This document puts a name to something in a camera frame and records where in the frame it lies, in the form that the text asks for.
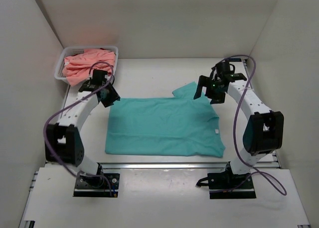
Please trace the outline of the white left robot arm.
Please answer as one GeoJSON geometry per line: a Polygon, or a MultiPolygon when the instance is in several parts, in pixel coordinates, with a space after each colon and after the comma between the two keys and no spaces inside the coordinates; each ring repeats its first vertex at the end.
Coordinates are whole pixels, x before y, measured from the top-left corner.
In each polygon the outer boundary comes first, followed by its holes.
{"type": "Polygon", "coordinates": [[[71,166],[93,188],[109,183],[102,166],[85,155],[80,131],[92,110],[102,104],[110,107],[120,100],[113,87],[112,72],[93,70],[93,74],[79,87],[77,96],[62,117],[44,128],[45,158],[48,162],[71,166]]]}

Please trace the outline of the teal t shirt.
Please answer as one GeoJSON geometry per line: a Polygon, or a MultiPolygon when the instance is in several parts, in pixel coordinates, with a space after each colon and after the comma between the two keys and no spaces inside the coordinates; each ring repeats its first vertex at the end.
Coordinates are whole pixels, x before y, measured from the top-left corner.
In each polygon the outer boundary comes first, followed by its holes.
{"type": "Polygon", "coordinates": [[[122,98],[111,106],[105,152],[113,155],[223,157],[219,116],[191,82],[170,98],[122,98]]]}

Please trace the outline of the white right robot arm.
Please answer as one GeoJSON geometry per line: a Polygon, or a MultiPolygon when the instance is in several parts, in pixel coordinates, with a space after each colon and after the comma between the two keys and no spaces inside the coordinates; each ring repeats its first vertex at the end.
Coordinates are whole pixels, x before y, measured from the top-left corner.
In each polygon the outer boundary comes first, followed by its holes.
{"type": "Polygon", "coordinates": [[[209,76],[201,75],[198,79],[195,99],[205,96],[211,104],[222,104],[226,95],[236,103],[236,114],[243,112],[247,125],[243,134],[243,148],[235,148],[236,158],[218,173],[211,173],[208,180],[215,189],[233,189],[239,187],[250,177],[250,170],[255,164],[281,148],[283,140],[284,116],[265,105],[249,87],[251,78],[235,71],[235,66],[225,59],[212,67],[209,76]]]}

